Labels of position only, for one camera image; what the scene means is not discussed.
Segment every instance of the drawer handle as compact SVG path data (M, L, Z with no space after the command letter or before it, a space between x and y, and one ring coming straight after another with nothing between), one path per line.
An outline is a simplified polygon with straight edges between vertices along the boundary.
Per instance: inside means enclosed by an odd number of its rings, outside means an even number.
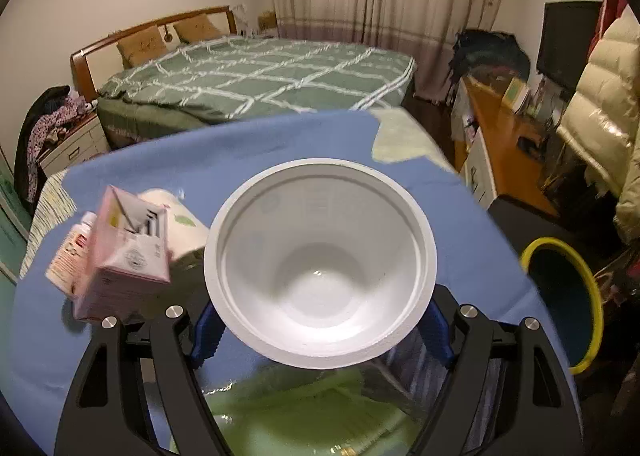
M476 168L475 167L471 168L471 188L473 189L473 192L476 192L476 190L478 190L478 182L476 181Z
M69 153L69 161L73 160L76 156L80 154L80 146L76 147L72 152Z

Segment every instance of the red garment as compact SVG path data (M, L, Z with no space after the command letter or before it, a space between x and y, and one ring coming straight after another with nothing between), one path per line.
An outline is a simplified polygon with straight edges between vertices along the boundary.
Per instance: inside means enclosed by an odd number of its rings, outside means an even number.
M591 40L589 55L591 55L598 41L602 39L602 35L607 31L607 28L611 26L611 23L622 15L627 4L626 0L602 1L602 7L600 8L600 15L598 16L598 23L596 25L596 35L594 35Z

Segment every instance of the black monitor screen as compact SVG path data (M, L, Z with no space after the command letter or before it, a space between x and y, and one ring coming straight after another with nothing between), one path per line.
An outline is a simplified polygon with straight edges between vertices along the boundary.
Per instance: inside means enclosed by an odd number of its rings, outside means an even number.
M601 1L561 1L545 5L537 68L571 92L587 65Z

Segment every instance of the silver screw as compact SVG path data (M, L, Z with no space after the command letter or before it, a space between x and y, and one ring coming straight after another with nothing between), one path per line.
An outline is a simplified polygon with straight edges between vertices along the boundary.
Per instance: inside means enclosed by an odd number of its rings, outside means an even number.
M102 327L105 330L108 330L109 328L113 328L117 323L118 319L115 317L106 317L102 320Z
M527 317L526 319L524 319L524 325L530 330L534 330L534 331L540 328L540 323L538 322L538 319L534 319L533 317Z
M470 304L463 304L460 307L460 313L464 315L467 319L473 319L478 316L478 310L471 306Z
M174 304L173 306L169 306L169 308L166 309L164 314L169 319L177 319L178 317L180 317L180 315L182 315L182 312L184 312L184 310L182 309L182 306L180 306L179 304Z

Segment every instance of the brown cushion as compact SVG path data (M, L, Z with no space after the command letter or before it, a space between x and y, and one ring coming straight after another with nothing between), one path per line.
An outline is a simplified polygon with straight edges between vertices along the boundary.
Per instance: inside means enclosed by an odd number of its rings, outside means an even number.
M184 19L175 23L174 28L180 40L187 44L222 37L222 32L213 26L207 14L200 14L199 16L191 17L191 19Z
M150 26L118 41L118 51L125 64L140 66L151 59L162 57L168 49L162 41L157 26Z

